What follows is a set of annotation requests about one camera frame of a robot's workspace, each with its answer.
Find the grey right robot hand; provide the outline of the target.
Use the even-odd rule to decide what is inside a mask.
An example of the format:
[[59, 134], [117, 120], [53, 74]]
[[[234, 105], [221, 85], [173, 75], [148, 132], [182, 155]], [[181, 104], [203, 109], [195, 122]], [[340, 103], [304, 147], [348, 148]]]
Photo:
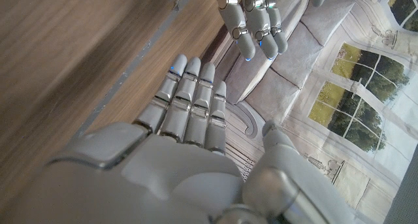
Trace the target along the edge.
[[331, 182], [273, 121], [247, 176], [225, 154], [226, 85], [178, 55], [132, 123], [84, 135], [48, 160], [2, 223], [352, 223]]

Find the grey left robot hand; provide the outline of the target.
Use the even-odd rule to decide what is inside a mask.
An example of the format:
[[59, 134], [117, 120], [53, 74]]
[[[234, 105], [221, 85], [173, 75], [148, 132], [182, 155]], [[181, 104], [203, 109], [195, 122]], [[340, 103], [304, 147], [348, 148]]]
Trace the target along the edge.
[[355, 0], [217, 0], [218, 10], [240, 53], [251, 60], [260, 48], [267, 59], [288, 49], [287, 40], [303, 24], [320, 45], [352, 9]]

